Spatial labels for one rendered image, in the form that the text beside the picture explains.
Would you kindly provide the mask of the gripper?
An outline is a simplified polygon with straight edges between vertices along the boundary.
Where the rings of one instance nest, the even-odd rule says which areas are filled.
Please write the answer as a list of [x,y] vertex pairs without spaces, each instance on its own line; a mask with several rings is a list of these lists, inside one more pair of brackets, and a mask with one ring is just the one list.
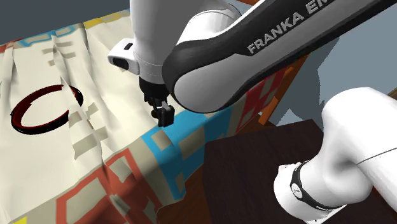
[[167,127],[174,123],[175,109],[167,104],[169,91],[164,84],[150,83],[139,77],[139,87],[144,101],[153,107],[151,115],[158,120],[158,127]]

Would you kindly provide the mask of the bed with patterned blanket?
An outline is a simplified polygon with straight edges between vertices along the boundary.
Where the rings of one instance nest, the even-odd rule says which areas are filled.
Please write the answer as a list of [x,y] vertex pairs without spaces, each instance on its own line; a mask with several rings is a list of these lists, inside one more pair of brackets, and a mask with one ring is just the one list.
[[[211,114],[176,108],[160,128],[136,75],[112,66],[110,49],[132,32],[123,10],[0,45],[0,224],[165,224],[161,207],[183,199],[186,180],[202,165],[207,142],[230,137],[263,108],[287,74],[275,73],[232,107]],[[36,99],[23,126],[63,126],[37,135],[17,132],[10,113]]]

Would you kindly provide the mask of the dark brown robot stand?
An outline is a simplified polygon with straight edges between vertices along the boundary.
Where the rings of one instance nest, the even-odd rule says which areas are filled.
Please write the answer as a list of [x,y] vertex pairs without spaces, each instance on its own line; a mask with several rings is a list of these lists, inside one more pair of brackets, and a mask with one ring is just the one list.
[[306,224],[274,196],[282,164],[320,150],[323,131],[313,120],[266,128],[206,143],[202,182],[212,224]]

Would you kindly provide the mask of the dark red round bowl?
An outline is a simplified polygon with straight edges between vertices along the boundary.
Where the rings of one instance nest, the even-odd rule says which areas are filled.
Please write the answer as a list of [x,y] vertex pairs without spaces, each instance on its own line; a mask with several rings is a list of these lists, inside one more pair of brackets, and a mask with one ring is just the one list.
[[53,131],[68,122],[68,115],[69,111],[65,111],[56,119],[41,124],[37,126],[23,126],[22,125],[22,118],[30,108],[31,104],[40,97],[50,94],[52,92],[58,92],[62,90],[63,85],[51,85],[48,87],[41,88],[33,93],[29,94],[28,96],[24,97],[11,111],[11,126],[19,133],[26,134],[26,135],[37,135],[37,134],[44,134],[50,131]]

